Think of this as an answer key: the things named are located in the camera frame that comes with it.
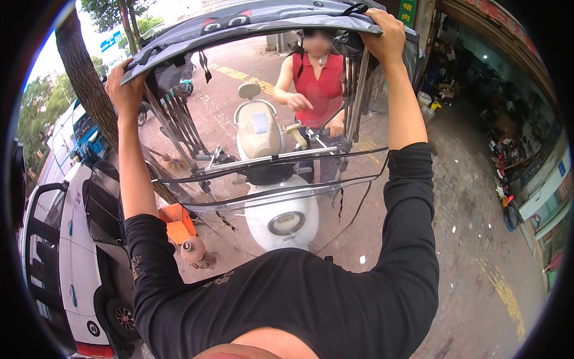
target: fire hydrant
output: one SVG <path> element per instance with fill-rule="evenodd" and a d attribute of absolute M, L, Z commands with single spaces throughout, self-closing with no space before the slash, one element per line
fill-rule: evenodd
<path fill-rule="evenodd" d="M 210 252 L 198 237 L 188 237 L 181 244 L 181 256 L 195 269 L 214 269 L 217 263 L 216 252 Z"/>

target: scooter seat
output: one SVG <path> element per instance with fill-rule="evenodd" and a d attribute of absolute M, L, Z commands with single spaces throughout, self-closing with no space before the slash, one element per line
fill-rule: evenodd
<path fill-rule="evenodd" d="M 281 151 L 281 131 L 272 110 L 263 102 L 248 103 L 240 109 L 238 132 L 241 147 L 250 159 Z"/>

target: necklace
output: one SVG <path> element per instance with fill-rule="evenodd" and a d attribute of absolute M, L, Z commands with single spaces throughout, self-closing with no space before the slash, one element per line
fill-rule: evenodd
<path fill-rule="evenodd" d="M 325 64 L 323 59 L 327 59 L 327 55 L 323 55 L 323 56 L 321 56 L 321 58 L 319 58 L 319 66 L 320 67 L 323 67 L 323 65 Z"/>

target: brick pavement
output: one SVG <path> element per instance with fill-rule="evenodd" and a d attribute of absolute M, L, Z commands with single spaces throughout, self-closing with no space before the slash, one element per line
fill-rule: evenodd
<path fill-rule="evenodd" d="M 195 90 L 188 107 L 206 146 L 213 150 L 220 144 L 236 155 L 236 134 L 232 115 L 243 100 L 236 95 L 245 81 L 262 85 L 259 98 L 272 100 L 272 84 L 277 80 L 284 57 L 263 53 L 260 38 L 243 40 L 241 46 L 223 45 L 206 53 L 213 79 L 205 84 L 201 69 L 194 73 Z M 286 106 L 276 105 L 280 125 L 293 121 Z M 439 309 L 429 334 L 413 355 L 414 358 L 501 357 L 518 348 L 534 325 L 544 304 L 545 295 L 536 261 L 520 232 L 509 233 L 502 219 L 502 209 L 492 184 L 492 167 L 488 160 L 487 141 L 472 127 L 477 113 L 469 104 L 459 102 L 442 109 L 428 127 L 433 149 L 435 172 L 435 219 L 433 228 L 441 269 Z M 386 146 L 385 116 L 363 117 L 360 141 L 354 150 Z M 160 152 L 175 152 L 173 145 L 158 131 L 153 117 L 140 129 L 142 142 Z M 346 176 L 378 172 L 385 153 L 360 156 L 349 163 Z M 189 172 L 174 173 L 188 176 Z M 247 185 L 233 186 L 237 176 L 212 181 L 217 198 L 246 194 Z M 368 271 L 374 266 L 381 248 L 382 223 L 386 215 L 382 197 L 388 172 L 373 182 L 355 222 L 344 229 L 338 209 L 331 201 L 320 199 L 323 217 L 320 233 L 309 248 L 318 256 L 333 256 L 334 262 L 353 272 Z M 366 185 L 348 187 L 344 194 L 342 217 L 349 220 L 362 198 Z M 207 201 L 198 188 L 188 186 L 194 198 Z M 178 266 L 186 282 L 227 272 L 231 268 L 263 253 L 249 235 L 241 216 L 225 213 L 239 229 L 233 233 L 215 214 L 204 216 L 210 228 L 198 225 L 200 236 L 209 250 L 218 252 L 219 262 L 212 271 L 195 270 L 182 262 Z M 366 257 L 361 264 L 359 258 Z"/>

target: sky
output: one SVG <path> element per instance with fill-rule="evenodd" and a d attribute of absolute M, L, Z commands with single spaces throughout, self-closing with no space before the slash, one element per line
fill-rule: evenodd
<path fill-rule="evenodd" d="M 167 24 L 175 23 L 177 18 L 182 14 L 192 13 L 194 10 L 201 6 L 200 0 L 147 0 L 146 3 L 150 4 L 147 13 L 150 16 L 162 17 Z M 80 26 L 82 27 L 82 37 L 86 43 L 86 49 L 90 56 L 95 55 L 103 59 L 104 63 L 110 63 L 113 60 L 125 56 L 123 49 L 119 49 L 117 45 L 112 45 L 109 49 L 104 51 L 100 50 L 100 44 L 108 37 L 112 36 L 117 31 L 122 31 L 123 26 L 118 25 L 112 31 L 105 33 L 98 33 L 98 27 L 93 26 L 93 20 L 90 19 L 88 13 L 81 11 L 82 3 L 80 0 L 76 1 L 77 16 L 80 19 Z M 37 76 L 46 76 L 51 71 L 63 73 L 64 65 L 56 47 L 56 35 L 52 33 L 46 40 L 44 47 L 40 51 L 38 58 L 30 70 L 30 75 L 26 83 L 35 79 Z"/>

